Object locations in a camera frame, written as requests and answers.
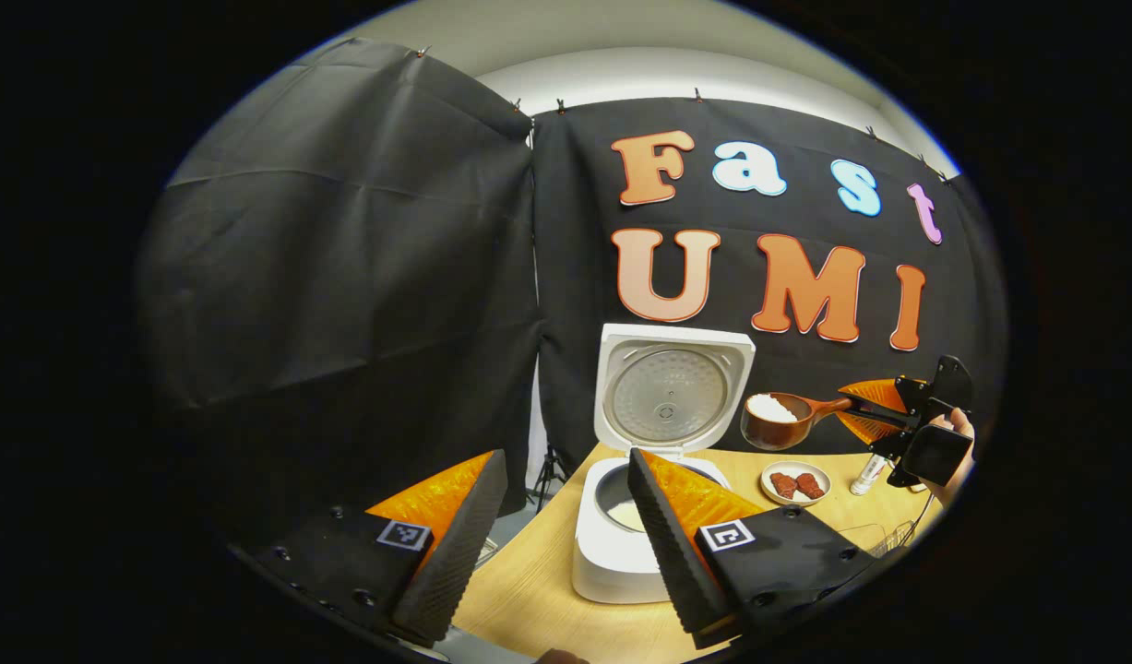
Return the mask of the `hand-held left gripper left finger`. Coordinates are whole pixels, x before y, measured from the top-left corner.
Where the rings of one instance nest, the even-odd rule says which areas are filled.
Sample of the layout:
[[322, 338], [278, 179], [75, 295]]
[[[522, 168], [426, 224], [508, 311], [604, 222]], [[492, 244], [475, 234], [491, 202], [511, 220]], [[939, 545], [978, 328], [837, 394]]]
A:
[[484, 451], [371, 508], [332, 505], [278, 537], [232, 550], [352, 632], [434, 646], [451, 630], [506, 489], [506, 454]]

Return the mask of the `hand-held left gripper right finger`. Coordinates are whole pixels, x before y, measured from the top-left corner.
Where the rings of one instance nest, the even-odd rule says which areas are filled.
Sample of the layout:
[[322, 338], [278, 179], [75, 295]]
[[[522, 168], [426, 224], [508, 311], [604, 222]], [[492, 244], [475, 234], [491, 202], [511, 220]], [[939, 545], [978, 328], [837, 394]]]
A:
[[638, 448], [627, 484], [668, 597], [701, 650], [775, 639], [885, 568], [801, 507], [761, 509]]

